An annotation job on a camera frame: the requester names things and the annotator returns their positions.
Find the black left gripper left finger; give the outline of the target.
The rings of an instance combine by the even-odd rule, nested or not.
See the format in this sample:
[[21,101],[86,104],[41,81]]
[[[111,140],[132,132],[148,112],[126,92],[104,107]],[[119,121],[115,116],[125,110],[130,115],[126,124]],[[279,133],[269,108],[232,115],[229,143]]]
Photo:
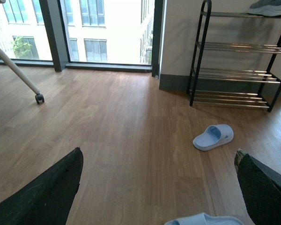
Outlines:
[[79,147],[0,203],[0,225],[64,225],[80,186]]

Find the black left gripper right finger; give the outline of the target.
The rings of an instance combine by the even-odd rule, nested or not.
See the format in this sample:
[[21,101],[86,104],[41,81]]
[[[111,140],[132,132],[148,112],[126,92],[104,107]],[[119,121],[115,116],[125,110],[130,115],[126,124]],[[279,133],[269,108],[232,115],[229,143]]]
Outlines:
[[234,159],[249,217],[256,225],[281,225],[281,174],[238,149]]

